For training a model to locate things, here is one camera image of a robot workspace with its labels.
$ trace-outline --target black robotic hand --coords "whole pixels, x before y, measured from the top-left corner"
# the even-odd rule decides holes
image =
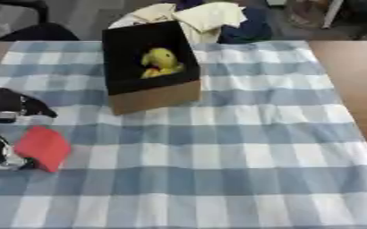
[[[8,141],[0,136],[0,166],[12,169],[28,169],[35,168],[37,163],[33,158],[23,158],[16,155]]]
[[[13,123],[18,115],[46,115],[56,118],[57,114],[42,101],[0,88],[0,123]]]

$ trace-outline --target table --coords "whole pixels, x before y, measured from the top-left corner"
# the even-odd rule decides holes
[[[0,60],[12,43],[0,43]],[[338,93],[367,139],[367,41],[311,41]]]

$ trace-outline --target yellow toy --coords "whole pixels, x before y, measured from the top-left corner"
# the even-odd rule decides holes
[[[152,48],[143,56],[141,64],[152,66],[142,74],[142,79],[177,73],[184,69],[184,65],[178,63],[175,55],[163,47]]]

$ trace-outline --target open box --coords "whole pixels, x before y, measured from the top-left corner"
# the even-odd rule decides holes
[[[151,48],[171,50],[184,70],[141,79],[141,58]],[[200,67],[177,21],[103,31],[103,53],[110,106],[115,115],[171,106],[200,98]]]

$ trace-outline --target plaid pattern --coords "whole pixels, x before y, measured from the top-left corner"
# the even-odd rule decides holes
[[[113,116],[99,42],[19,42],[0,86],[59,117],[56,174],[0,169],[0,228],[367,228],[367,143],[305,42],[200,45],[199,102]]]

